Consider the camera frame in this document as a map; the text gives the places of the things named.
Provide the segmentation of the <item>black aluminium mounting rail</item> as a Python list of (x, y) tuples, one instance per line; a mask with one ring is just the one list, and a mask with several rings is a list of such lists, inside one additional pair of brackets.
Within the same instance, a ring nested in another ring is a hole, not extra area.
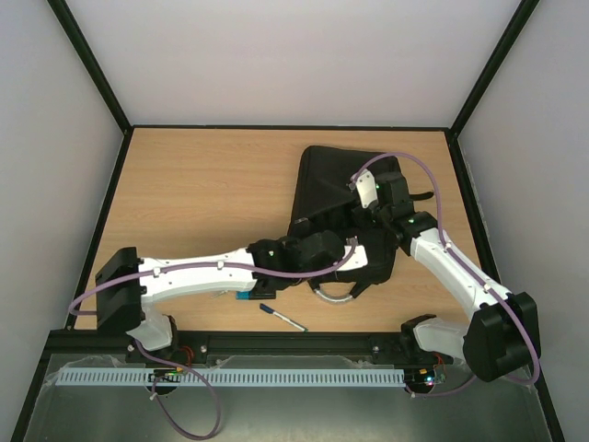
[[(127, 335), (109, 336), (98, 331), (51, 331), (42, 351), (52, 355), (122, 355), (127, 362), (144, 362), (134, 340)], [(152, 355), (179, 363), (209, 366), (215, 359), (245, 356), (344, 356), (367, 358), (378, 365), (416, 368), (438, 360), (457, 362), (453, 350), (419, 349), (404, 332), (256, 332), (179, 331), (172, 345)]]

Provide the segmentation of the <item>black backpack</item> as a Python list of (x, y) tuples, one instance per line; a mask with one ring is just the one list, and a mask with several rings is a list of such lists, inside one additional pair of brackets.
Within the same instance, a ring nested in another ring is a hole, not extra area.
[[(361, 166), (377, 152), (311, 145), (303, 152), (288, 234), (305, 238), (330, 230), (341, 239), (357, 237), (365, 247), (368, 265), (349, 272), (335, 272), (310, 279), (313, 292), (331, 304), (357, 298), (372, 285), (388, 281), (393, 272), (399, 239), (382, 230), (362, 232), (352, 221), (352, 209), (360, 205), (348, 184)], [(414, 213), (414, 204), (433, 198), (433, 192), (411, 193), (396, 157), (377, 160), (368, 169), (375, 177), (378, 205), (389, 205), (395, 219)]]

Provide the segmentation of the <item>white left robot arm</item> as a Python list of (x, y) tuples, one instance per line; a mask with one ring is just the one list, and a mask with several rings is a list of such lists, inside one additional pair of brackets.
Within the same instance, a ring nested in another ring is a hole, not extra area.
[(307, 238), (261, 239), (213, 256), (166, 260), (141, 258), (134, 247), (115, 252), (95, 277), (97, 330), (127, 334), (147, 351), (172, 345), (175, 322), (156, 304), (212, 292), (274, 294), (301, 281), (367, 264), (357, 238), (332, 231)]

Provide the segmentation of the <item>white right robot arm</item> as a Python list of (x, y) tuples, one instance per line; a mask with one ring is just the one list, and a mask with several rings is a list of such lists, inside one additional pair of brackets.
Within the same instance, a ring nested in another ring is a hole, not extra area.
[(350, 187), (362, 207), (396, 235), (402, 250), (438, 279), (468, 317), (468, 325), (436, 317), (418, 320), (401, 338), (403, 354), (419, 361), (436, 352), (464, 361), (486, 382), (507, 377), (535, 384), (541, 369), (533, 299), (513, 294), (485, 274), (446, 236), (438, 218), (415, 211), (405, 197), (405, 184), (394, 188), (362, 169)]

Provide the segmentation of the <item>black cage frame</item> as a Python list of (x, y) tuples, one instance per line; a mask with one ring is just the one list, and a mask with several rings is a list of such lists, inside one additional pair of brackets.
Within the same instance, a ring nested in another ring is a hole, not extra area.
[[(78, 295), (78, 290), (81, 290), (82, 283), (87, 282), (89, 277), (89, 268), (91, 261), (94, 261), (96, 251), (98, 250), (98, 243), (101, 239), (106, 225), (107, 214), (109, 213), (111, 203), (114, 198), (114, 192), (118, 185), (119, 177), (121, 175), (122, 166), (126, 158), (128, 148), (132, 139), (133, 131), (139, 128), (162, 128), (162, 129), (222, 129), (222, 130), (328, 130), (328, 131), (377, 131), (377, 132), (444, 132), (445, 141), (447, 143), (450, 157), (452, 158), (455, 169), (457, 183), (461, 192), (462, 200), (465, 206), (466, 215), (470, 225), (471, 232), (479, 258), (482, 258), (483, 270), (490, 270), (492, 276), (498, 276), (495, 260), (492, 256), (491, 246), (488, 240), (488, 234), (483, 233), (483, 220), (481, 211), (475, 203), (474, 187), (470, 178), (467, 177), (466, 162), (463, 154), (459, 152), (458, 137), (466, 127), (468, 120), (472, 116), (474, 110), (479, 105), (485, 92), (488, 90), (493, 78), (496, 76), (506, 56), (514, 46), (517, 38), (522, 30), (525, 28), (530, 17), (533, 15), (537, 5), (540, 1), (520, 1), (518, 7), (514, 11), (507, 27), (502, 36), (499, 38), (491, 56), (482, 69), (474, 87), (468, 94), (464, 105), (458, 113), (453, 124), (447, 127), (410, 127), (410, 126), (350, 126), (350, 125), (288, 125), (288, 124), (135, 124), (131, 125), (128, 118), (124, 114), (120, 102), (116, 99), (107, 78), (105, 77), (99, 62), (92, 52), (83, 31), (80, 29), (74, 14), (72, 13), (66, 1), (46, 1), (52, 10), (52, 14), (59, 22), (61, 28), (65, 32), (68, 40), (74, 47), (78, 58), (83, 63), (88, 74), (92, 78), (99, 94), (105, 101), (110, 113), (113, 115), (115, 122), (118, 124), (123, 139), (121, 147), (115, 162), (114, 170), (111, 173), (109, 186), (101, 205), (98, 221), (90, 241), (87, 256), (84, 261), (84, 267), (80, 274), (78, 285), (75, 290), (75, 295)], [(43, 355), (40, 357), (37, 368), (32, 377), (26, 399), (22, 405), (21, 412), (18, 416), (14, 432), (10, 441), (24, 441), (26, 431), (29, 429), (31, 416), (34, 405), (40, 393), (41, 378), (44, 377), (48, 367), (48, 356), (45, 356), (46, 349), (48, 355), (52, 355), (53, 349), (48, 343), (45, 344)], [(547, 423), (548, 431), (551, 441), (565, 441), (560, 422), (554, 409), (552, 400), (549, 394), (544, 375), (540, 374), (540, 379), (536, 383), (536, 388), (539, 393), (539, 402), (542, 407), (545, 421)]]

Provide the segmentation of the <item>blue cap highlighter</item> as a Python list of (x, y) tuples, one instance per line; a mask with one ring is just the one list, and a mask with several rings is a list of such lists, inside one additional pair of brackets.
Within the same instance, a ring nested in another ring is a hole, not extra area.
[(253, 300), (254, 296), (250, 291), (236, 292), (236, 300)]

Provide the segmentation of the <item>blue cap whiteboard marker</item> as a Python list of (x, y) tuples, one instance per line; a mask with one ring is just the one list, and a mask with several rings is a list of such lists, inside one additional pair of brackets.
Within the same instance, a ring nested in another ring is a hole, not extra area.
[(271, 308), (270, 306), (260, 303), (260, 310), (264, 311), (267, 314), (273, 315), (274, 317), (288, 323), (292, 327), (295, 327), (301, 332), (307, 332), (307, 327), (303, 326), (302, 324), (284, 316), (282, 313), (276, 311), (275, 309)]

